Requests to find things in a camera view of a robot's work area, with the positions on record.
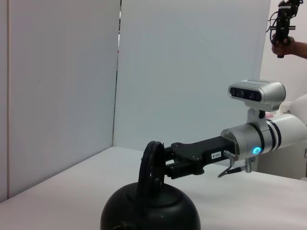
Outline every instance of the white tablecloth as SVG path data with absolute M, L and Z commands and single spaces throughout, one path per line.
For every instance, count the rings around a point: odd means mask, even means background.
M 108 198 L 138 180 L 142 152 L 110 148 L 0 204 L 0 230 L 99 230 Z M 195 203 L 202 230 L 306 230 L 307 182 L 224 166 L 166 179 Z

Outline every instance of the human hand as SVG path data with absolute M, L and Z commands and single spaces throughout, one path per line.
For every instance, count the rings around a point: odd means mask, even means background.
M 272 44 L 272 51 L 276 55 L 289 55 L 294 54 L 295 52 L 295 40 L 293 37 L 290 37 L 291 43 L 287 45 L 287 39 L 284 39 L 283 43 L 279 41 L 276 42 L 276 45 Z

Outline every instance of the silver camera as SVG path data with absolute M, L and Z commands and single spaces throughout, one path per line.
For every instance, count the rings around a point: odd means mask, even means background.
M 272 112 L 279 109 L 286 98 L 286 90 L 280 82 L 269 80 L 243 80 L 228 89 L 233 99 L 244 101 L 247 107 Z

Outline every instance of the white wall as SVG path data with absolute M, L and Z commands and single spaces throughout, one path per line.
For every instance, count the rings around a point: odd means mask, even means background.
M 7 0 L 0 0 L 0 203 L 7 198 Z
M 120 0 L 10 2 L 13 196 L 112 146 Z
M 280 0 L 271 0 L 270 16 L 278 11 Z M 290 36 L 296 41 L 307 42 L 307 2 L 299 7 L 297 17 L 291 20 L 291 25 L 296 25 L 295 31 L 290 31 Z M 307 93 L 307 60 L 296 56 L 285 56 L 278 59 L 271 49 L 270 33 L 265 39 L 263 52 L 261 79 L 280 81 L 287 90 L 286 101 L 293 101 Z
M 271 0 L 270 16 L 278 10 L 280 0 Z M 296 41 L 307 42 L 307 3 L 300 6 L 297 17 L 291 20 L 296 25 L 295 31 L 290 31 Z M 287 96 L 286 101 L 293 101 L 307 93 L 307 60 L 285 56 L 278 59 L 271 50 L 269 33 L 266 35 L 261 79 L 279 81 L 284 84 Z M 304 158 L 306 143 L 279 149 L 273 153 L 261 155 L 258 163 L 258 172 L 278 176 L 300 179 L 306 175 L 306 159 Z
M 259 78 L 270 1 L 122 4 L 115 146 L 196 142 L 245 123 L 227 90 Z

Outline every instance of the kettle handle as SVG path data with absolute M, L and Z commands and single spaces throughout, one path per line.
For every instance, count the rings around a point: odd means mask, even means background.
M 143 207 L 148 197 L 159 195 L 164 184 L 165 148 L 161 142 L 151 141 L 147 145 L 140 167 L 136 202 Z

